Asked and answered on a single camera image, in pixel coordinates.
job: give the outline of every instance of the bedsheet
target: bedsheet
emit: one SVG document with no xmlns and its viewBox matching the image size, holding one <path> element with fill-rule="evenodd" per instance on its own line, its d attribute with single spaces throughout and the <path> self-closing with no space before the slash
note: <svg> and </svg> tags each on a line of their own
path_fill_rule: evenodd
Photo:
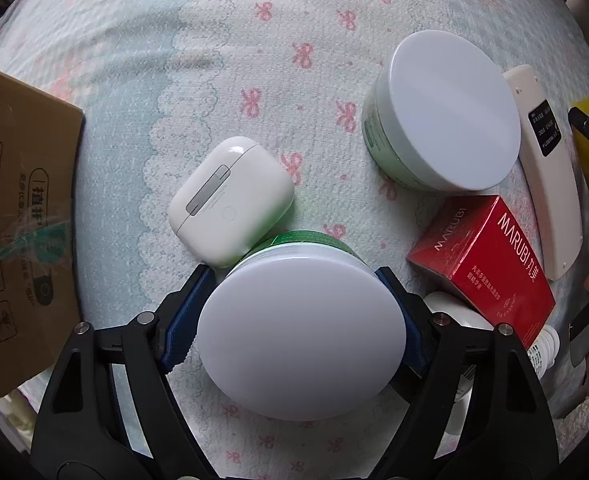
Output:
<svg viewBox="0 0 589 480">
<path fill-rule="evenodd" d="M 154 309 L 196 261 L 166 207 L 204 155 L 231 135 L 258 140 L 288 171 L 294 205 L 277 229 L 327 232 L 403 285 L 434 285 L 405 260 L 443 197 L 394 184 L 378 170 L 359 115 L 385 59 L 412 32 L 438 28 L 478 45 L 503 70 L 535 67 L 575 168 L 585 243 L 553 283 L 549 323 L 561 336 L 543 378 L 553 413 L 583 378 L 568 357 L 569 320 L 586 301 L 589 192 L 565 121 L 589 94 L 589 49 L 562 0 L 17 0 L 0 21 L 0 70 L 82 107 L 75 187 L 79 299 L 101 328 Z M 537 220 L 517 163 L 490 193 L 516 215 L 541 260 Z M 117 371 L 124 419 L 145 452 Z M 37 408 L 47 381 L 22 389 Z M 405 403 L 390 388 L 329 420 L 270 420 L 226 398 L 191 349 L 169 375 L 196 439 L 220 476 L 365 476 Z M 453 439 L 444 438 L 443 450 Z"/>
</svg>

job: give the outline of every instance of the green jar label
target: green jar label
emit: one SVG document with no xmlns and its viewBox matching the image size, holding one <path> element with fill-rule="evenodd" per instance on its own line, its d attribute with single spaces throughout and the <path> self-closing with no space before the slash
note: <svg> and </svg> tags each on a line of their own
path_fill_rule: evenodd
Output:
<svg viewBox="0 0 589 480">
<path fill-rule="evenodd" d="M 289 231 L 287 233 L 281 233 L 280 235 L 270 237 L 267 240 L 261 242 L 259 245 L 254 246 L 250 252 L 244 256 L 244 259 L 269 247 L 298 242 L 329 245 L 330 247 L 341 249 L 342 251 L 359 258 L 359 256 L 357 256 L 357 254 L 344 242 L 337 240 L 337 238 L 334 238 L 330 235 L 319 233 L 317 231 Z"/>
</svg>

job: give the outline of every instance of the round white lid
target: round white lid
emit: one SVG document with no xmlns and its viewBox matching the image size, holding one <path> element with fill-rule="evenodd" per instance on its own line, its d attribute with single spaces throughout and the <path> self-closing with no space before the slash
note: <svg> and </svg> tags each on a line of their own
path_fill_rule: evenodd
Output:
<svg viewBox="0 0 589 480">
<path fill-rule="evenodd" d="M 214 290 L 198 352 L 215 384 L 249 410 L 284 420 L 340 415 L 395 374 L 403 314 L 351 254 L 284 248 L 239 266 Z"/>
<path fill-rule="evenodd" d="M 510 86 L 478 47 L 441 30 L 405 38 L 384 67 L 377 109 L 403 163 L 442 190 L 481 190 L 507 175 L 521 126 Z"/>
</svg>

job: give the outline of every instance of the white bottle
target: white bottle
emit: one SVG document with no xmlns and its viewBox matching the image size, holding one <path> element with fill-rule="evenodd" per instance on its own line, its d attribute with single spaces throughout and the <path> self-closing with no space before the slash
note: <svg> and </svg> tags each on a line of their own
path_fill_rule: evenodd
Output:
<svg viewBox="0 0 589 480">
<path fill-rule="evenodd" d="M 445 312 L 461 326 L 492 330 L 492 325 L 481 314 L 446 292 L 432 292 L 423 301 L 430 309 L 430 312 Z M 541 379 L 545 371 L 555 364 L 557 352 L 559 352 L 559 335 L 553 327 L 544 325 L 527 352 L 538 379 Z M 453 405 L 446 425 L 446 433 L 448 434 L 461 434 L 465 416 L 468 412 L 468 405 L 470 404 L 473 378 L 474 367 L 471 367 L 464 372 L 459 381 L 457 396 L 455 397 L 457 401 Z"/>
</svg>

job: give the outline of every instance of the metal screw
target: metal screw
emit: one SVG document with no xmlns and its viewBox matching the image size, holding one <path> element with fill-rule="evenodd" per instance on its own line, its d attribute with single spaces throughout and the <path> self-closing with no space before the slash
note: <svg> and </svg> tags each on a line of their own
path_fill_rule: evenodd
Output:
<svg viewBox="0 0 589 480">
<path fill-rule="evenodd" d="M 77 323 L 76 327 L 74 327 L 74 333 L 78 335 L 85 334 L 89 329 L 90 323 L 87 321 L 81 321 L 80 323 Z"/>
<path fill-rule="evenodd" d="M 512 327 L 508 323 L 501 323 L 499 325 L 499 332 L 502 333 L 503 335 L 512 335 L 512 333 L 514 331 L 512 330 Z"/>
<path fill-rule="evenodd" d="M 439 326 L 446 326 L 450 324 L 450 316 L 448 316 L 445 312 L 437 312 L 432 317 L 433 321 Z"/>
<path fill-rule="evenodd" d="M 154 320 L 154 313 L 146 310 L 136 317 L 137 323 L 140 325 L 147 325 Z"/>
</svg>

